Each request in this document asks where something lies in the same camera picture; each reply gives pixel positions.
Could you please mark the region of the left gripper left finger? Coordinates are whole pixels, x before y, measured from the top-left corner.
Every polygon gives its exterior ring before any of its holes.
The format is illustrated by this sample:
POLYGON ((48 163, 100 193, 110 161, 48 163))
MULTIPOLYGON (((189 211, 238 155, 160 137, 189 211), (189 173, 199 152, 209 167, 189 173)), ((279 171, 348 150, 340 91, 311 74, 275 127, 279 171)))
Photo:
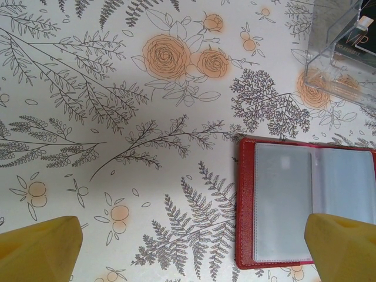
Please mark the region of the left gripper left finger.
POLYGON ((63 216, 0 234, 0 282, 69 282, 83 233, 63 216))

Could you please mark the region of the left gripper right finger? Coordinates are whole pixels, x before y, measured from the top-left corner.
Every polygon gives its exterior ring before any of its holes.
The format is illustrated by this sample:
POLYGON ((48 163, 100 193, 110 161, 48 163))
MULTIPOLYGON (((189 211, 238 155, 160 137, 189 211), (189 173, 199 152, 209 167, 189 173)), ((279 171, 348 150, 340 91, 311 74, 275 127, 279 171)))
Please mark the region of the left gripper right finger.
POLYGON ((321 282, 376 282, 376 225, 313 213, 304 239, 321 282))

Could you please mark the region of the red leather card holder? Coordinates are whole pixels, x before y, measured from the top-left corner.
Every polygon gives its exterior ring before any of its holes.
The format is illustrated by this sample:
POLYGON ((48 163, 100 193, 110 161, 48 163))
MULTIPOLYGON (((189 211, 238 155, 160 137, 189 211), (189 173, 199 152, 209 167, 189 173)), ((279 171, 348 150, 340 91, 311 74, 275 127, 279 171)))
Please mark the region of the red leather card holder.
POLYGON ((236 264, 312 263, 312 213, 376 224, 376 149, 244 138, 239 148, 236 264))

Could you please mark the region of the clear acrylic card stand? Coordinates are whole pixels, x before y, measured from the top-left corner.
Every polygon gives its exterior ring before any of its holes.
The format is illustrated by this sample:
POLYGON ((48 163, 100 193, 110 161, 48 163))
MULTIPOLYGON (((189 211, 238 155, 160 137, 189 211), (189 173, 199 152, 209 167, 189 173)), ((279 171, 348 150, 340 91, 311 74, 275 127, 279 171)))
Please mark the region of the clear acrylic card stand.
POLYGON ((362 0, 315 0, 304 81, 308 86, 376 110, 376 70, 335 52, 362 0))

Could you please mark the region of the black VIP credit card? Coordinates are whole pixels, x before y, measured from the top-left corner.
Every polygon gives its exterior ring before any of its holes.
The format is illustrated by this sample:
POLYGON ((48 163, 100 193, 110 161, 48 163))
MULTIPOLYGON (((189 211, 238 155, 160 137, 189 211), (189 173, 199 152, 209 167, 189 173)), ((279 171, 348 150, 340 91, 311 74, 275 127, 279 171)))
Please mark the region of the black VIP credit card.
POLYGON ((345 27, 335 52, 376 70, 376 0, 362 0, 356 22, 345 27))

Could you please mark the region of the floral patterned table covering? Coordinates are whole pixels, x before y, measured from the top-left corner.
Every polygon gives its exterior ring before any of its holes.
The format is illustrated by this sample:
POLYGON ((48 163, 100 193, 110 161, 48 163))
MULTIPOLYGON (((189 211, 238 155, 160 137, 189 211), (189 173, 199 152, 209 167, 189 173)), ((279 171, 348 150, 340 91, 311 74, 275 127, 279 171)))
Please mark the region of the floral patterned table covering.
POLYGON ((66 282, 321 282, 235 263, 247 136, 376 149, 376 110, 305 84, 315 3, 0 0, 0 233, 76 216, 66 282))

